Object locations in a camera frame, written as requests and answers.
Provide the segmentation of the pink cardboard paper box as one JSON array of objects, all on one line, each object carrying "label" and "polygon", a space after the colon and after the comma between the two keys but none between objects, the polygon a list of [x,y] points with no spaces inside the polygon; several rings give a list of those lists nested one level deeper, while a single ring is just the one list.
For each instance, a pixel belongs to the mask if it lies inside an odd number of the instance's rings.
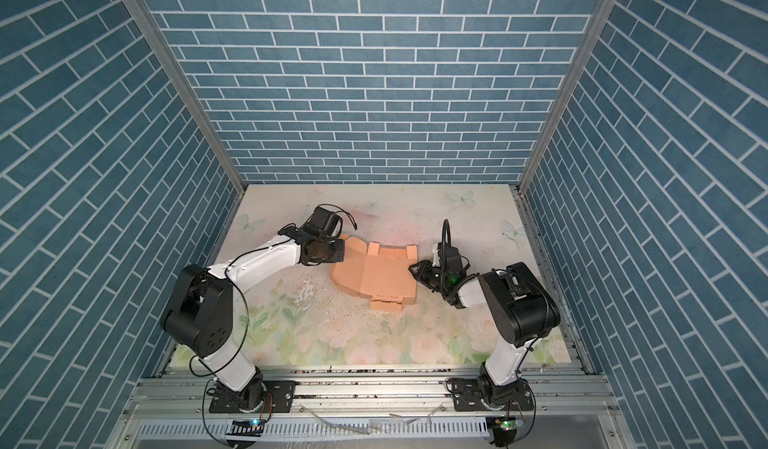
[{"label": "pink cardboard paper box", "polygon": [[385,246],[349,235],[342,240],[344,259],[329,270],[339,291],[367,299],[377,311],[399,313],[415,303],[417,281],[410,267],[418,262],[417,246]]}]

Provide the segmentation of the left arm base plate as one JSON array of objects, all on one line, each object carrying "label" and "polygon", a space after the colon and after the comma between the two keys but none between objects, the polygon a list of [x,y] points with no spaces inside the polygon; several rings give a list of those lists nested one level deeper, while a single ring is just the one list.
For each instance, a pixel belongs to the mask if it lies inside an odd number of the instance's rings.
[{"label": "left arm base plate", "polygon": [[213,414],[265,414],[289,413],[297,384],[294,381],[261,381],[250,383],[235,392],[216,382],[206,390],[211,399],[209,412]]}]

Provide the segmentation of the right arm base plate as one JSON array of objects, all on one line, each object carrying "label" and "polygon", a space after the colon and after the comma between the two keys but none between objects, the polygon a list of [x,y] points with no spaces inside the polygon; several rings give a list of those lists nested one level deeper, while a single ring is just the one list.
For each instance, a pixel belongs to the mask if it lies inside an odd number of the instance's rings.
[{"label": "right arm base plate", "polygon": [[450,378],[444,386],[457,412],[506,409],[526,412],[535,408],[533,391],[522,378],[504,386],[495,385],[487,377]]}]

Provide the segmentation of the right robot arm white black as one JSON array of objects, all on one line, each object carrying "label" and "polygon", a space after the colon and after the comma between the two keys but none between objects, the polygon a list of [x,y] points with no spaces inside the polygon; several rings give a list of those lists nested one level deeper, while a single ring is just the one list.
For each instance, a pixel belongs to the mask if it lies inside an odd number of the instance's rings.
[{"label": "right robot arm white black", "polygon": [[448,379],[454,409],[521,412],[536,408],[535,394],[521,368],[534,345],[560,325],[554,299],[527,265],[516,263],[483,274],[455,274],[425,260],[409,267],[413,278],[455,308],[489,310],[498,338],[476,379]]}]

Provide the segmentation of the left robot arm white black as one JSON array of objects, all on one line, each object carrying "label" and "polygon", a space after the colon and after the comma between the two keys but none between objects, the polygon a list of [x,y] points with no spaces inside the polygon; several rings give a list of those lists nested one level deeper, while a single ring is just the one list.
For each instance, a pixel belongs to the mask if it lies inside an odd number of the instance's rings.
[{"label": "left robot arm white black", "polygon": [[235,303],[245,291],[289,267],[338,263],[345,241],[296,240],[278,235],[240,256],[201,267],[191,264],[179,273],[160,318],[160,327],[187,346],[227,389],[245,390],[256,377],[256,366],[242,353],[244,343],[232,335]]}]

